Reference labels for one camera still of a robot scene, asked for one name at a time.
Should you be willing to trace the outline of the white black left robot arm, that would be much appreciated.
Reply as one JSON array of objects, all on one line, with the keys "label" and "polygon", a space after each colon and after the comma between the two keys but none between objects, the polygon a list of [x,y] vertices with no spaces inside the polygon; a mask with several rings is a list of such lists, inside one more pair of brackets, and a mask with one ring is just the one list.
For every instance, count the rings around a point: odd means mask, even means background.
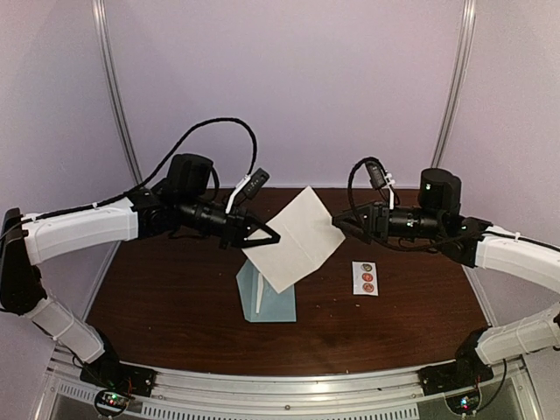
[{"label": "white black left robot arm", "polygon": [[203,197],[216,178],[209,158],[178,154],[152,188],[139,187],[109,204],[27,216],[17,208],[7,211],[1,235],[2,311],[28,318],[68,348],[85,375],[108,389],[120,387],[126,371],[109,340],[47,293],[39,265],[104,243],[175,235],[181,228],[219,238],[222,249],[279,243],[279,233],[235,204],[239,194],[253,198],[268,173],[259,169],[245,176],[224,204]]}]

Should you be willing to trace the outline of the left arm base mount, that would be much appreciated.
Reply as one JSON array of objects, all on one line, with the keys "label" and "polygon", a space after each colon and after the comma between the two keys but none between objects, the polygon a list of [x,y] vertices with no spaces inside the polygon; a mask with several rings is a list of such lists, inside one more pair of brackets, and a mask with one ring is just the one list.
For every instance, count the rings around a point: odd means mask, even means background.
[{"label": "left arm base mount", "polygon": [[123,363],[105,370],[85,364],[80,371],[80,380],[99,388],[93,401],[98,414],[114,418],[130,409],[138,397],[151,396],[156,375],[154,369]]}]

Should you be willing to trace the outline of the beige ornate letter paper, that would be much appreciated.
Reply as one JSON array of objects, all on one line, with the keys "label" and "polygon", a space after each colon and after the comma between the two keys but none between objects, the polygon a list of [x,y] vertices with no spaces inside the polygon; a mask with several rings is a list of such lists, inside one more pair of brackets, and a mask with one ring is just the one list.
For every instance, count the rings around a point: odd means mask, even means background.
[{"label": "beige ornate letter paper", "polygon": [[255,313],[259,314],[263,299],[264,279],[261,273],[257,275],[256,294],[255,294]]}]

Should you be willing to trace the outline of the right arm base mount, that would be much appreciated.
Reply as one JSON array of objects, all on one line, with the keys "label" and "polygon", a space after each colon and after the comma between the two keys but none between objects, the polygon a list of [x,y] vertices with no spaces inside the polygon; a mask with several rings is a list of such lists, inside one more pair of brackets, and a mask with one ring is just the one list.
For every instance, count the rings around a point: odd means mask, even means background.
[{"label": "right arm base mount", "polygon": [[490,367],[465,360],[429,365],[417,374],[425,396],[442,394],[450,412],[462,417],[478,412],[482,407],[480,385],[494,378]]}]

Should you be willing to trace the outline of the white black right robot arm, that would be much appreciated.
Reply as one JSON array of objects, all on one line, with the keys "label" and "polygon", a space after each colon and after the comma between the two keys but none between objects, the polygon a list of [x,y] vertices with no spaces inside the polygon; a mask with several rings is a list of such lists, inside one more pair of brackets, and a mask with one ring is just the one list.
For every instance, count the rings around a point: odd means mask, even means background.
[{"label": "white black right robot arm", "polygon": [[[559,248],[460,214],[461,180],[428,168],[420,176],[417,206],[395,196],[357,206],[346,189],[349,209],[332,218],[345,235],[399,252],[435,252],[472,269],[495,270],[554,292],[559,291]],[[559,345],[559,305],[503,326],[472,333],[449,366],[449,379],[468,385],[481,371],[520,354]]]}]

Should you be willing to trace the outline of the light blue envelope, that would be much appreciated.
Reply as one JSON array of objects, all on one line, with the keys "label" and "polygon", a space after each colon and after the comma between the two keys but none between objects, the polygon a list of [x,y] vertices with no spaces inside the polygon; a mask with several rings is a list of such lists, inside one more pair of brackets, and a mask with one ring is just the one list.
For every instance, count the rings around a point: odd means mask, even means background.
[{"label": "light blue envelope", "polygon": [[250,260],[246,260],[236,275],[244,318],[249,323],[295,323],[297,321],[295,287],[290,286],[278,293],[264,276],[261,310],[259,314],[255,313],[258,273],[261,272]]}]

